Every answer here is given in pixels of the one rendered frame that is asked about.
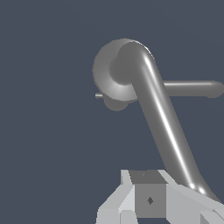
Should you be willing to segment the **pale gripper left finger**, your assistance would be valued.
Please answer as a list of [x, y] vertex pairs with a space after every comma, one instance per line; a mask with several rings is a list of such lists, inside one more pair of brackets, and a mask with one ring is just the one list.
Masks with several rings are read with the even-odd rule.
[[121, 170], [121, 184], [98, 208], [95, 224], [138, 224], [138, 218], [149, 218], [148, 201], [140, 197], [147, 181], [147, 171]]

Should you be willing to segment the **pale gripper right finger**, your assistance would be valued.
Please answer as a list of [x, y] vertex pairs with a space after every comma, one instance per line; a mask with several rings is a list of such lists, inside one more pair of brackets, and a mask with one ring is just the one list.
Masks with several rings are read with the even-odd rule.
[[151, 218], [166, 218], [171, 224], [224, 224], [224, 205], [193, 189], [178, 185], [165, 171], [165, 183], [151, 196]]

